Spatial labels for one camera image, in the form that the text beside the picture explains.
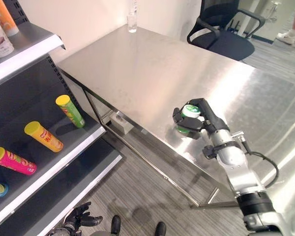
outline green can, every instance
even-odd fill
[[[85,125],[85,121],[78,109],[74,106],[68,95],[61,95],[56,99],[56,104],[66,114],[67,117],[74,123],[78,128],[82,128]]]
[[[198,118],[200,115],[200,110],[198,107],[188,104],[183,107],[181,115],[182,117]],[[178,127],[178,131],[183,134],[189,133],[189,130],[180,127]]]

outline shoe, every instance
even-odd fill
[[[288,32],[278,33],[276,38],[283,43],[287,43],[287,44],[295,43],[295,36],[290,36]]]

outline metal table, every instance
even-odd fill
[[[197,140],[175,130],[174,107],[204,97],[231,131],[243,130],[252,150],[275,160],[281,175],[268,189],[277,211],[295,233],[295,85],[249,65],[138,28],[123,26],[58,65],[63,73],[127,120],[203,171],[228,191],[226,175],[206,160]],[[248,157],[263,182],[273,168]]]

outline metal shelf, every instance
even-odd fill
[[[57,35],[30,22],[20,24],[18,28],[20,32],[9,37],[14,51],[0,58],[0,84],[26,65],[63,45]]]
[[[0,236],[46,235],[120,160],[99,139],[7,219]]]
[[[19,153],[27,153],[23,157],[37,165],[37,171],[32,176],[0,167],[0,180],[5,179],[9,184],[9,192],[0,198],[0,223],[105,132],[105,129],[86,113],[82,113],[82,116],[86,121],[83,128],[75,128],[67,117],[49,128],[64,144],[59,153],[50,151],[34,139],[22,144]],[[3,133],[5,136],[11,136],[8,135],[9,132]]]

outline green pringles can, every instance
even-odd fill
[[[82,128],[85,125],[85,121],[78,109],[74,106],[68,95],[61,95],[57,97],[56,104],[66,114],[67,117],[74,123],[78,128]]]

